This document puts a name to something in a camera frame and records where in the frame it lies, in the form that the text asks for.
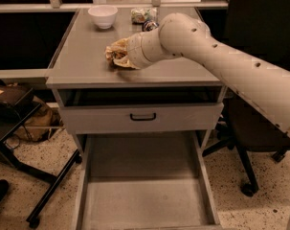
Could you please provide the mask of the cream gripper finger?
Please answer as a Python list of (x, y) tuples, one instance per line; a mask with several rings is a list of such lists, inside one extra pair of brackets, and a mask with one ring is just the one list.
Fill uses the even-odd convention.
[(128, 59), (128, 57), (115, 58), (113, 62), (115, 65), (123, 68), (136, 68), (136, 66)]
[(128, 44), (128, 38), (121, 38), (114, 43), (111, 44), (111, 47), (114, 49), (127, 49), (127, 44)]

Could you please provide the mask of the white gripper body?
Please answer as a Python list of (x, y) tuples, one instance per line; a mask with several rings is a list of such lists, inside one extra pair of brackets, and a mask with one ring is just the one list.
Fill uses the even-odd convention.
[(137, 69), (145, 69), (150, 61), (145, 57), (142, 48), (143, 33), (132, 35), (127, 42), (127, 56)]

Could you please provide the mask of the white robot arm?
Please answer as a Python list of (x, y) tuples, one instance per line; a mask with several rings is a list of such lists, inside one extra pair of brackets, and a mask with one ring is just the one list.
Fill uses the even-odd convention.
[(211, 36), (208, 26), (182, 13), (171, 13), (150, 32), (122, 38), (105, 49), (106, 59), (123, 68), (145, 69), (171, 58), (195, 61), (235, 93), (226, 104), (230, 137), (203, 151), (236, 147), (249, 182), (241, 192), (253, 196), (257, 180), (247, 152), (290, 150), (290, 71), (250, 56)]

